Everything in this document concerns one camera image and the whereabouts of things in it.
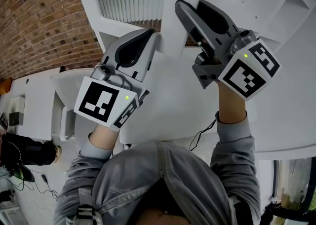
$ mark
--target sleeve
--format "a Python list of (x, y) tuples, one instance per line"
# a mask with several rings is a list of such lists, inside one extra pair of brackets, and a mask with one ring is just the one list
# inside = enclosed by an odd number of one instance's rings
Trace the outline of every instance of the sleeve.
[(82, 147), (67, 171), (67, 180), (57, 198), (54, 224), (65, 225), (66, 218), (76, 215), (79, 207), (79, 188), (92, 189), (103, 164), (110, 159), (113, 150), (103, 150), (89, 140)]
[(260, 190), (256, 178), (255, 144), (246, 117), (235, 124), (223, 124), (216, 114), (217, 143), (211, 160), (211, 168), (222, 181), (228, 196), (242, 199), (251, 210), (253, 219), (260, 218)]

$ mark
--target cable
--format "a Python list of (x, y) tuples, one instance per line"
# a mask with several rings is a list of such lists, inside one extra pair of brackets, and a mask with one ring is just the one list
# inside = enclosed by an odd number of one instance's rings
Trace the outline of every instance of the cable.
[(45, 175), (44, 175), (42, 172), (37, 172), (37, 173), (40, 173), (40, 174), (42, 175), (41, 177), (42, 177), (43, 181), (47, 184), (48, 189), (49, 189), (49, 190), (45, 190), (44, 192), (41, 192), (41, 191), (39, 190), (38, 185), (36, 184), (36, 182), (34, 182), (35, 185), (36, 185), (36, 188), (38, 189), (38, 191), (39, 191), (40, 193), (46, 193), (46, 192), (48, 191), (48, 192), (51, 193), (51, 196), (53, 197), (53, 199), (57, 199), (57, 198), (58, 198), (58, 192), (56, 192), (55, 190), (51, 190), (51, 189), (50, 189), (49, 184), (48, 184), (48, 181), (47, 181)]
[[(43, 181), (47, 184), (48, 189), (49, 189), (49, 190), (45, 190), (44, 192), (41, 192), (40, 189), (39, 189), (39, 187), (38, 187), (38, 185), (36, 184), (36, 182), (34, 182), (34, 184), (36, 185), (36, 188), (38, 189), (38, 191), (39, 191), (40, 193), (46, 193), (46, 192), (48, 191), (48, 192), (51, 193), (51, 196), (52, 196), (53, 199), (57, 199), (57, 198), (58, 198), (58, 192), (56, 192), (55, 190), (51, 190), (51, 189), (50, 189), (49, 184), (48, 184), (48, 182), (47, 182), (47, 179), (46, 179), (45, 175), (44, 175), (42, 172), (37, 172), (37, 173), (42, 174)], [(16, 184), (12, 183), (9, 179), (6, 179), (6, 180), (8, 180), (8, 181), (11, 183), (11, 185), (13, 186), (13, 188), (15, 188), (15, 189), (18, 190), (18, 191), (23, 191), (24, 186), (26, 186), (26, 187), (27, 187), (28, 189), (30, 189), (31, 191), (34, 190), (34, 186), (31, 184), (31, 182), (30, 182), (30, 185), (32, 186), (33, 189), (31, 189), (28, 185), (24, 184), (24, 180), (23, 180), (23, 182), (20, 183), (18, 186), (17, 186)]]
[[(189, 151), (193, 151), (193, 150), (198, 146), (198, 143), (199, 143), (199, 140), (200, 140), (200, 138), (201, 138), (201, 135), (202, 135), (204, 132), (206, 132), (207, 130), (210, 130), (210, 129), (214, 126), (215, 122), (216, 122), (216, 119), (215, 119), (207, 128), (205, 128), (204, 130), (201, 130), (201, 131), (198, 131), (198, 132), (197, 132), (197, 134), (194, 136), (194, 138), (192, 139), (192, 141), (191, 141), (191, 143), (190, 143)], [(196, 143), (196, 145), (191, 149), (191, 145), (192, 145), (193, 141), (195, 140), (195, 138), (197, 137), (197, 135), (198, 135), (197, 143)]]
[(23, 160), (21, 159), (21, 151), (19, 150), (19, 148), (14, 144), (14, 143), (12, 143), (12, 142), (9, 142), (8, 140), (6, 140), (8, 143), (10, 143), (10, 144), (12, 144), (13, 146), (15, 146), (16, 148), (17, 148), (17, 150), (19, 151), (19, 153), (20, 153), (20, 158), (19, 158), (19, 160), (21, 160), (21, 162), (22, 162), (22, 165), (23, 165)]
[(55, 190), (51, 190), (48, 184), (47, 184), (47, 186), (48, 186), (49, 190), (45, 190), (44, 192), (40, 191), (40, 189), (39, 189), (38, 185), (36, 184), (36, 182), (34, 182), (34, 184), (36, 185), (36, 188), (38, 189), (38, 191), (40, 193), (46, 193), (48, 191), (48, 192), (51, 193), (51, 196), (53, 197), (53, 199), (57, 199), (58, 198), (58, 193)]
[(11, 171), (9, 171), (7, 174), (1, 175), (0, 178), (1, 178), (1, 177), (4, 177), (4, 176), (6, 176), (6, 175), (8, 175), (8, 174), (11, 173), (12, 171), (14, 171), (14, 169), (11, 170)]
[(29, 187), (28, 185), (24, 184), (24, 180), (23, 180), (23, 182), (20, 183), (18, 186), (17, 186), (16, 184), (12, 183), (9, 179), (6, 179), (6, 180), (8, 180), (8, 181), (11, 183), (11, 185), (13, 186), (13, 188), (15, 188), (15, 189), (18, 190), (18, 191), (23, 191), (24, 186), (26, 186), (28, 189), (30, 189), (30, 187)]
[(50, 209), (44, 209), (44, 208), (40, 208), (37, 204), (35, 204), (35, 202), (29, 197), (29, 199), (32, 201), (32, 203), (39, 209), (44, 210), (44, 211), (52, 211)]

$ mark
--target white cabinet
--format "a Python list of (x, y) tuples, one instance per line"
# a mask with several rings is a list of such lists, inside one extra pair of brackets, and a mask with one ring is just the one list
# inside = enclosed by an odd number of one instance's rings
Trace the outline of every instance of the white cabinet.
[[(128, 32), (160, 26), (158, 51), (177, 58), (187, 33), (178, 20), (177, 0), (82, 0), (102, 50)], [(185, 0), (197, 6), (199, 0)], [(206, 0), (226, 12), (239, 28), (251, 29), (277, 51), (301, 26), (316, 0)]]

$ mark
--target white cube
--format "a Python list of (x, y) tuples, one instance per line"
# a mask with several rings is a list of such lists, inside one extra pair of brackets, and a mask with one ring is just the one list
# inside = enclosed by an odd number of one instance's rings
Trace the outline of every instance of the white cube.
[(138, 107), (137, 93), (103, 80), (84, 77), (74, 112), (119, 131)]
[(218, 79), (245, 100), (250, 100), (280, 71), (281, 64), (261, 40), (237, 51)]

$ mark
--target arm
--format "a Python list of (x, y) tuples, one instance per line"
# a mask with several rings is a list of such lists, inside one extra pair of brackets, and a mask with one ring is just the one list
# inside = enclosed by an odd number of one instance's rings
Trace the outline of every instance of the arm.
[(260, 191), (256, 179), (255, 145), (250, 134), (245, 101), (219, 83), (217, 132), (220, 141), (213, 151), (211, 167), (222, 181), (229, 197), (243, 199), (252, 216), (260, 218)]
[(56, 203), (56, 225), (66, 224), (79, 207), (79, 188), (92, 189), (103, 164), (109, 160), (119, 133), (97, 125), (67, 171), (67, 181)]

